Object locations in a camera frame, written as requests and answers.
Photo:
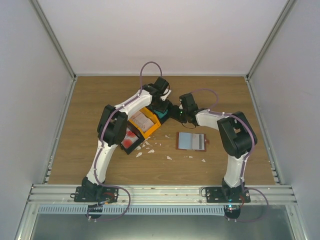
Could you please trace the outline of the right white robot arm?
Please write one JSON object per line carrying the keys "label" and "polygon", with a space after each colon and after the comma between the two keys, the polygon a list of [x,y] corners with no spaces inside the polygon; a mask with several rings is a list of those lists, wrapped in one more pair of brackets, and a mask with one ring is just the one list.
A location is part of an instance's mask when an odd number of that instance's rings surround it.
{"label": "right white robot arm", "polygon": [[222,182],[226,187],[221,190],[221,196],[228,203],[234,202],[240,195],[237,187],[242,187],[245,183],[247,160],[258,143],[257,136],[245,114],[241,111],[214,112],[204,108],[187,111],[175,105],[170,115],[180,123],[208,127],[219,132],[222,146],[228,156]]}

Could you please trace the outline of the brown leather card holder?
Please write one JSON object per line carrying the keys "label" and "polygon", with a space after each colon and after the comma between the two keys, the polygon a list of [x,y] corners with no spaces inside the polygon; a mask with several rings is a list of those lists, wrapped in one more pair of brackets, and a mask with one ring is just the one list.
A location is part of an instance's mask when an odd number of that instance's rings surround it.
{"label": "brown leather card holder", "polygon": [[177,132],[175,148],[184,151],[207,151],[207,136],[204,133]]}

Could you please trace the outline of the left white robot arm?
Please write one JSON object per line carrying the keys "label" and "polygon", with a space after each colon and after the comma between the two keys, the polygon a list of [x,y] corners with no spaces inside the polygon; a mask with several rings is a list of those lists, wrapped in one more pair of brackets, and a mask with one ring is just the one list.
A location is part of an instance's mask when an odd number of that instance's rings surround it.
{"label": "left white robot arm", "polygon": [[146,84],[126,101],[115,106],[106,105],[97,126],[97,150],[91,168],[84,178],[93,184],[86,191],[86,197],[98,202],[103,197],[103,189],[98,185],[105,182],[106,172],[115,149],[126,135],[127,122],[138,111],[152,104],[165,102],[171,90],[158,90],[153,84]]}

